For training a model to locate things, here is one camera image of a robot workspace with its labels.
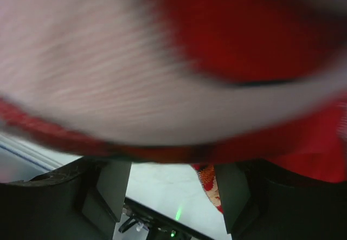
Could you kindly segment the red pink printed pillowcase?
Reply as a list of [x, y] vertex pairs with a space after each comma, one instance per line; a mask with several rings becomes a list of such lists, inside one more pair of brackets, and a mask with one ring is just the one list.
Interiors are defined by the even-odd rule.
[[1, 0], [1, 132], [346, 182], [346, 0]]

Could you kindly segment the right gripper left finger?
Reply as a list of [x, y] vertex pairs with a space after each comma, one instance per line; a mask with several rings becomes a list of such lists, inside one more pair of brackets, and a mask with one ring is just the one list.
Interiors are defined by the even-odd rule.
[[1, 184], [1, 239], [112, 239], [131, 163], [80, 158]]

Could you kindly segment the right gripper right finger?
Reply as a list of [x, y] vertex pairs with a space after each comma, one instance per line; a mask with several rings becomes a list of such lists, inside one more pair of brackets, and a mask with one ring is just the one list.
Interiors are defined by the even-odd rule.
[[346, 239], [346, 183], [300, 176], [267, 161], [215, 166], [232, 239]]

